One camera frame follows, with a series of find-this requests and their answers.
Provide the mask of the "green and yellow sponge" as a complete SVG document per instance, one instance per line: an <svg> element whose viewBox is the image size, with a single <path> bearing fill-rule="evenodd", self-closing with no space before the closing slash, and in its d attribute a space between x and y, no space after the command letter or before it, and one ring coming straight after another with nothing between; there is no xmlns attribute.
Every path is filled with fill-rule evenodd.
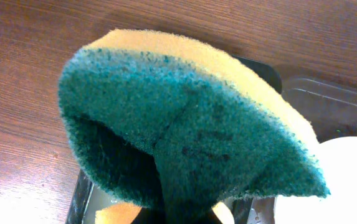
<svg viewBox="0 0 357 224"><path fill-rule="evenodd" d="M194 223L229 197L326 197L311 124L238 59L196 39L115 29L59 79L89 179L124 202Z"/></svg>

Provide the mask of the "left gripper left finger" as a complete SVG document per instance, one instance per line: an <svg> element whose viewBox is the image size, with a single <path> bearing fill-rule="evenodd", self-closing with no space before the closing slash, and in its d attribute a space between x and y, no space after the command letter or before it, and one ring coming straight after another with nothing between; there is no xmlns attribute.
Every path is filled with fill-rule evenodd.
<svg viewBox="0 0 357 224"><path fill-rule="evenodd" d="M143 207L131 224L165 224L164 212Z"/></svg>

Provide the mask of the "white plate with yellow stain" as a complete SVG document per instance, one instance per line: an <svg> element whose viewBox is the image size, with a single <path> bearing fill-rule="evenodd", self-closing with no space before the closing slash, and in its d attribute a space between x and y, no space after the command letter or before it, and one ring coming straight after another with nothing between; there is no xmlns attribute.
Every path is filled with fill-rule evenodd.
<svg viewBox="0 0 357 224"><path fill-rule="evenodd" d="M323 142L317 156L329 196L277 197L276 224L357 224L357 137Z"/></svg>

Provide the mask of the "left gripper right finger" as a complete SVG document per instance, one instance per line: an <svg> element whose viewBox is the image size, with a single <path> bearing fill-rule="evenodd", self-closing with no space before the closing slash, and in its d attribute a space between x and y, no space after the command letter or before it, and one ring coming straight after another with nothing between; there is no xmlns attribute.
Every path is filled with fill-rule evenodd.
<svg viewBox="0 0 357 224"><path fill-rule="evenodd" d="M202 218L202 224L222 224L222 222L213 212L213 210L209 210L204 214L204 217Z"/></svg>

